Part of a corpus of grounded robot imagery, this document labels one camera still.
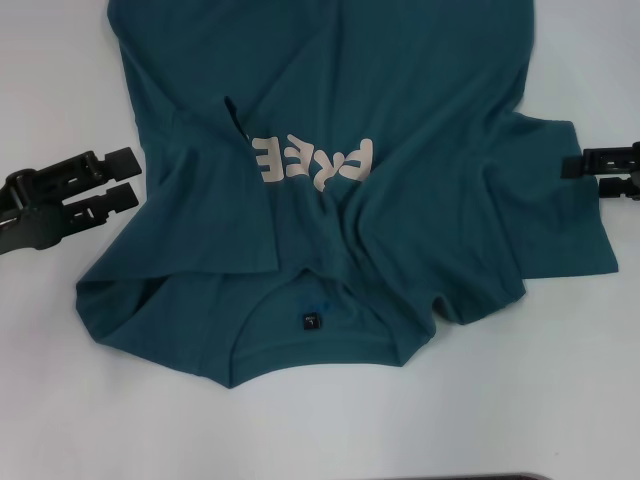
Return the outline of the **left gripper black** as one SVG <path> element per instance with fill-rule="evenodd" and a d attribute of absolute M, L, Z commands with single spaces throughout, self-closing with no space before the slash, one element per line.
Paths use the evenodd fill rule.
<path fill-rule="evenodd" d="M 44 169 L 14 172 L 3 186 L 3 200 L 62 201 L 111 180 L 120 182 L 141 173 L 130 148 L 108 153 L 103 160 L 88 151 Z M 129 183 L 68 205 L 45 203 L 18 208 L 2 203 L 1 254 L 51 248 L 61 242 L 67 228 L 95 228 L 104 225 L 111 212 L 122 213 L 138 205 Z"/>

